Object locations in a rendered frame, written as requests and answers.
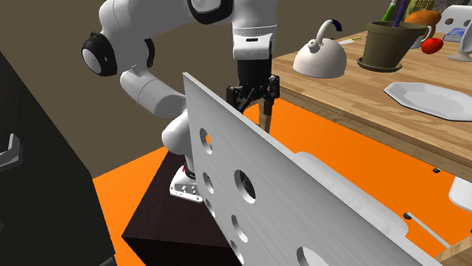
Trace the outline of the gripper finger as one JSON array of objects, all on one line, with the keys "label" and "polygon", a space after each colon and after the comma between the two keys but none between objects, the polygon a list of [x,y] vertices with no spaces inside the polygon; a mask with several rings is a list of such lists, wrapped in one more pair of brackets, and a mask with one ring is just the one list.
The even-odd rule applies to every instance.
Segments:
[{"label": "gripper finger", "polygon": [[269,77],[269,86],[263,95],[263,112],[271,113],[275,99],[280,97],[280,77],[271,75]]},{"label": "gripper finger", "polygon": [[247,88],[243,85],[228,86],[226,88],[226,102],[243,113],[252,102],[255,90],[255,88]]}]

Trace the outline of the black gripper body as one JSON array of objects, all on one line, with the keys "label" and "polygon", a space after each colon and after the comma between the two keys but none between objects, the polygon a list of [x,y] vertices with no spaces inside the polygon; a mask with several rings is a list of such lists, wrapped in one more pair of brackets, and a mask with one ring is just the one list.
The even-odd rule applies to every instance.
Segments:
[{"label": "black gripper body", "polygon": [[266,90],[272,74],[272,59],[265,60],[238,60],[239,86],[244,91],[252,88]]}]

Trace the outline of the white kettle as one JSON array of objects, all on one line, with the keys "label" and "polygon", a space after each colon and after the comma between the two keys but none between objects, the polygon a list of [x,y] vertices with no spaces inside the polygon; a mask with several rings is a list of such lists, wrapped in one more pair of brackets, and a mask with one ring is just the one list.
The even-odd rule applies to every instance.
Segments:
[{"label": "white kettle", "polygon": [[304,75],[319,79],[341,77],[346,69],[346,52],[342,45],[324,37],[327,28],[334,25],[342,31],[339,21],[326,20],[319,28],[314,39],[310,39],[298,52],[293,62],[293,69]]}]

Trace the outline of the light wooden table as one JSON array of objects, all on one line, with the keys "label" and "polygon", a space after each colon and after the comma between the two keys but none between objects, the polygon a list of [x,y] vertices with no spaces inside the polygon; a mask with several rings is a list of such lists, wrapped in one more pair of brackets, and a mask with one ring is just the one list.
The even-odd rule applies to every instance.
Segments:
[{"label": "light wooden table", "polygon": [[458,44],[435,54],[410,50],[402,69],[376,73],[362,69],[366,32],[347,44],[347,66],[336,79],[316,79],[293,70],[294,54],[272,61],[281,79],[281,98],[375,139],[445,172],[472,182],[472,122],[452,122],[399,105],[384,92],[392,82],[424,82],[472,96],[472,63],[449,59]]}]

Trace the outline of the silver chair with round holes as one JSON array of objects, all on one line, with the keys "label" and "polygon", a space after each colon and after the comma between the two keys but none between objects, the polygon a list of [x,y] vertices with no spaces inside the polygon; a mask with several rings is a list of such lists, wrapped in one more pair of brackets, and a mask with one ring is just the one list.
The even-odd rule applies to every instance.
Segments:
[{"label": "silver chair with round holes", "polygon": [[385,205],[183,80],[198,190],[243,266],[442,266]]}]

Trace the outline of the olive flower pot with plant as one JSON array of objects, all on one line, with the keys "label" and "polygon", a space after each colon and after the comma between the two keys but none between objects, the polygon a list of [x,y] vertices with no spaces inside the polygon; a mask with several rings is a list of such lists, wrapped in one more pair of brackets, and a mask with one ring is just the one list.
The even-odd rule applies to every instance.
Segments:
[{"label": "olive flower pot with plant", "polygon": [[370,22],[366,26],[367,36],[362,57],[357,64],[366,70],[378,73],[393,73],[402,68],[401,59],[416,41],[427,32],[422,42],[431,35],[432,28],[424,24],[402,23],[411,0],[401,0],[399,11],[390,20],[393,7],[398,0],[392,0],[382,21]]}]

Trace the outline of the dark robot stand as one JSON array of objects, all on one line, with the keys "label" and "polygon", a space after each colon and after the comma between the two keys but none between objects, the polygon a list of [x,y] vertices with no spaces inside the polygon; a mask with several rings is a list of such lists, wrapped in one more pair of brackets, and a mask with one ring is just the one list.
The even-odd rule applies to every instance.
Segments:
[{"label": "dark robot stand", "polygon": [[122,238],[146,266],[241,266],[207,207],[169,193],[183,162],[166,154]]}]

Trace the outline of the white mug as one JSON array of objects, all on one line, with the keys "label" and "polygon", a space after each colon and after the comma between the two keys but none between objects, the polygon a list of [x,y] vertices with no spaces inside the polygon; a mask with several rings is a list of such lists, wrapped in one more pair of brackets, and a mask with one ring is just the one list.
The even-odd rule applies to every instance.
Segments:
[{"label": "white mug", "polygon": [[422,43],[425,42],[426,40],[428,40],[431,37],[432,31],[433,31],[433,27],[432,26],[427,26],[427,32],[425,34],[423,34],[422,36],[419,36],[416,39],[416,41],[411,46],[411,49],[420,48]]}]

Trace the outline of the white octagonal plate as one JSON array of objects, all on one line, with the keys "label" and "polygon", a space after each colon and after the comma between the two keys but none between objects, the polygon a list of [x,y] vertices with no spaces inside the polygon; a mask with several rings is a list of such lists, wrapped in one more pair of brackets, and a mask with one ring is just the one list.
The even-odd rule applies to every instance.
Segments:
[{"label": "white octagonal plate", "polygon": [[454,122],[472,122],[472,96],[422,82],[392,82],[384,90],[398,104]]}]

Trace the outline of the red apple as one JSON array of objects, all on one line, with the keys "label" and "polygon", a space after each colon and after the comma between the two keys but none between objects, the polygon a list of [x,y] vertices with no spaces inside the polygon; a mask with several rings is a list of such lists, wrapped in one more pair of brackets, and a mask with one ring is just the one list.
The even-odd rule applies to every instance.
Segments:
[{"label": "red apple", "polygon": [[422,42],[421,51],[425,54],[435,54],[440,51],[444,45],[442,39],[438,38],[429,38]]}]

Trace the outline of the orange bread loaf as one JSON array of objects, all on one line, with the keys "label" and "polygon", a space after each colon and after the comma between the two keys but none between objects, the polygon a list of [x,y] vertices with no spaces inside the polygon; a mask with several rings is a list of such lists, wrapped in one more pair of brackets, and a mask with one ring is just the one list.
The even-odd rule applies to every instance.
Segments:
[{"label": "orange bread loaf", "polygon": [[405,19],[405,23],[415,23],[415,24],[422,24],[426,26],[431,26],[432,31],[430,36],[433,36],[436,31],[436,25],[440,22],[442,18],[441,13],[438,11],[416,11],[409,14]]}]

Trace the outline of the yellow box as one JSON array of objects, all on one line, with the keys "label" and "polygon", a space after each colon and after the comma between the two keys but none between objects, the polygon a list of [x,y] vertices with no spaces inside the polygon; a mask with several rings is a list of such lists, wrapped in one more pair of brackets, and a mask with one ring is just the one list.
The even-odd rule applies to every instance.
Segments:
[{"label": "yellow box", "polygon": [[402,20],[405,20],[411,13],[416,11],[430,11],[433,9],[434,5],[435,0],[410,0]]}]

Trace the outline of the blue book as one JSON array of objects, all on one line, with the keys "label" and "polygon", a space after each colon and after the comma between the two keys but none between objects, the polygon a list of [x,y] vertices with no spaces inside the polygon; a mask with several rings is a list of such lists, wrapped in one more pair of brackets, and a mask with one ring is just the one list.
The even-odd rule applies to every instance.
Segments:
[{"label": "blue book", "polygon": [[454,28],[445,34],[442,40],[444,42],[460,42],[463,38],[464,32],[464,28]]}]

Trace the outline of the black cabinet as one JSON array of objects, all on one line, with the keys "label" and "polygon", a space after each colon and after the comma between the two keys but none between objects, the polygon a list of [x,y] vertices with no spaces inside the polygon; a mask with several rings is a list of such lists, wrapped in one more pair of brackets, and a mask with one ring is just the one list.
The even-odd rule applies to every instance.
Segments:
[{"label": "black cabinet", "polygon": [[91,174],[1,52],[0,266],[117,266]]}]

